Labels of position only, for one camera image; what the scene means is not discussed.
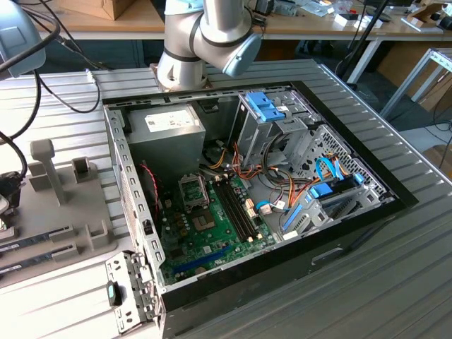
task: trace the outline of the blue cable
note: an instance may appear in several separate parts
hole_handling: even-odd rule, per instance
[[[339,180],[344,180],[344,176],[342,175],[342,171],[340,170],[339,160],[336,160],[334,162],[334,167],[336,168],[336,177],[339,178]]]
[[[267,201],[267,200],[261,201],[256,204],[256,209],[259,210],[259,208],[261,208],[264,205],[267,205],[268,203],[270,203],[270,201]]]
[[[316,170],[317,170],[317,173],[319,174],[319,178],[320,178],[321,181],[324,180],[323,174],[322,174],[322,170],[320,168],[320,163],[321,162],[323,162],[327,166],[327,168],[330,170],[330,172],[333,175],[333,177],[337,177],[336,170],[335,170],[333,164],[331,163],[331,161],[329,159],[327,159],[326,157],[320,157],[316,161]]]

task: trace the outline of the latch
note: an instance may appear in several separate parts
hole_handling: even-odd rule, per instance
[[[154,280],[143,254],[120,252],[105,261],[109,304],[118,332],[124,334],[158,317]]]

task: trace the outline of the perforated metal panel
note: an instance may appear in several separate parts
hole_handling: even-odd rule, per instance
[[[294,166],[295,173],[312,179],[319,176],[316,172],[316,160],[329,153],[338,156],[341,165],[348,173],[360,173],[365,179],[364,183],[375,189],[378,194],[386,192],[372,173],[364,169],[362,162],[350,156],[350,149],[337,139],[327,126],[320,126],[315,132],[311,132],[311,136],[302,139],[295,147],[290,162]],[[320,164],[320,168],[323,171],[327,170],[324,163]]]

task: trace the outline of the motherboard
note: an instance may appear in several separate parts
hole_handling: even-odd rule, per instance
[[[168,194],[171,198],[165,200],[161,213],[161,240],[167,254],[162,272],[168,285],[275,244],[269,227],[251,212],[254,203],[239,177],[208,182],[193,177],[205,186],[197,186],[195,180],[180,185],[181,190]],[[208,205],[188,212],[186,200],[201,200],[204,188]]]

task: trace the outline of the aluminum extrusion table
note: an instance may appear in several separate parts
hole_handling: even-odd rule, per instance
[[[213,68],[208,72],[215,87],[304,81],[420,202],[350,255],[182,338],[446,338],[452,330],[450,181],[332,72],[311,60],[256,62],[237,79]],[[96,76],[103,97],[158,91],[147,69],[100,71]],[[95,88],[84,73],[43,77],[77,107],[89,107],[95,101]],[[3,81],[0,89],[1,126],[4,130],[14,124],[5,130],[10,133],[30,113],[34,80],[23,76]],[[117,338],[105,292],[103,261],[131,248],[131,241],[112,172],[102,110],[74,114],[43,92],[38,118],[18,144],[27,150],[29,142],[39,138],[53,139],[57,165],[87,155],[99,167],[119,248],[1,289],[1,336]],[[0,147],[0,159],[0,172],[20,166],[6,146]],[[157,329],[150,324],[127,338],[156,337]]]

